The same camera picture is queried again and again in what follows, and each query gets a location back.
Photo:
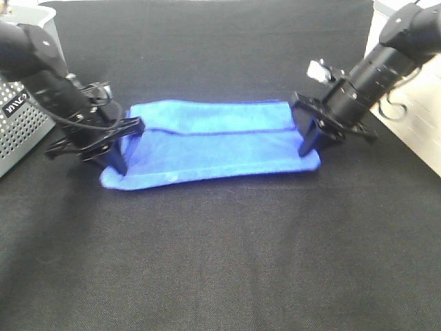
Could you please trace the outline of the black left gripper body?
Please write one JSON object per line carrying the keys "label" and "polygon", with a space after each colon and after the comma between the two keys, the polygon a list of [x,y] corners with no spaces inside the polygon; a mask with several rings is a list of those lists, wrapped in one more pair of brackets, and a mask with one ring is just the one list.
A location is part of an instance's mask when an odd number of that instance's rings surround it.
{"label": "black left gripper body", "polygon": [[73,81],[47,81],[44,110],[64,134],[45,151],[51,159],[75,154],[82,161],[92,161],[100,146],[122,138],[116,136],[116,130],[127,118],[108,82],[83,86]]}

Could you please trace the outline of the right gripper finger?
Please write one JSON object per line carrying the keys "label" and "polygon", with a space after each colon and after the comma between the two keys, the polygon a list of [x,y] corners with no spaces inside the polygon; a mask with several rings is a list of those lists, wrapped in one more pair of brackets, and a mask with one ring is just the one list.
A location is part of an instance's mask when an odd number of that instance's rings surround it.
{"label": "right gripper finger", "polygon": [[309,131],[309,127],[314,120],[309,111],[310,103],[309,98],[289,99],[289,107],[293,120],[296,122],[296,126],[301,134],[306,134]]}
{"label": "right gripper finger", "polygon": [[300,157],[307,156],[312,150],[320,151],[341,143],[339,131],[326,124],[323,120],[311,118],[304,140],[298,148]]}

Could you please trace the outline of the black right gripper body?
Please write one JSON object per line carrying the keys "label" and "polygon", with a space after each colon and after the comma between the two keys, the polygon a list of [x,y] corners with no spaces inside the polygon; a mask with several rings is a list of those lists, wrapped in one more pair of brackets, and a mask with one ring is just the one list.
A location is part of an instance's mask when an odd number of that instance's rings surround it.
{"label": "black right gripper body", "polygon": [[290,98],[309,98],[312,117],[339,131],[341,141],[347,134],[375,141],[378,135],[362,124],[362,119],[378,100],[378,75],[328,74],[322,82],[330,86],[323,97],[294,92]]}

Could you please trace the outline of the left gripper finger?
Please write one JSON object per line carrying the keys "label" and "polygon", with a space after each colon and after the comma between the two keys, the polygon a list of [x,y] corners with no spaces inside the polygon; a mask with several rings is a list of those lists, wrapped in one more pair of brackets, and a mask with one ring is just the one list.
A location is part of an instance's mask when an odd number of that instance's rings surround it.
{"label": "left gripper finger", "polygon": [[145,123],[141,117],[125,118],[119,122],[116,130],[118,138],[128,135],[142,135],[145,131]]}
{"label": "left gripper finger", "polygon": [[103,169],[111,167],[123,176],[127,174],[127,165],[121,154],[121,148],[118,141],[112,141],[100,146],[96,150],[92,160]]}

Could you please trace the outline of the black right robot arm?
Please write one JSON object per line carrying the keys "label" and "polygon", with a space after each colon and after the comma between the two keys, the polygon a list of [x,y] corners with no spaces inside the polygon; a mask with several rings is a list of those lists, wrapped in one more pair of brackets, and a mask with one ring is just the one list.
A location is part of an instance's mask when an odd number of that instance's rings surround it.
{"label": "black right robot arm", "polygon": [[321,98],[298,92],[289,100],[291,111],[302,110],[311,122],[298,148],[304,157],[345,140],[346,134],[369,143],[378,137],[362,124],[363,117],[402,79],[440,53],[440,5],[421,8],[408,3],[391,15],[372,51],[349,73],[323,69],[331,87]]}

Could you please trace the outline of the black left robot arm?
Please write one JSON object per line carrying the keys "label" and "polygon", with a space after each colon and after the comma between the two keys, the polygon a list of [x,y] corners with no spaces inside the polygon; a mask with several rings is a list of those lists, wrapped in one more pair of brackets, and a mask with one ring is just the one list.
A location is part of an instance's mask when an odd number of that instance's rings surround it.
{"label": "black left robot arm", "polygon": [[75,154],[84,162],[110,166],[121,175],[127,173],[119,139],[143,134],[142,118],[125,117],[108,83],[80,83],[43,28],[1,23],[1,75],[8,81],[21,82],[64,133],[45,151],[49,158]]}

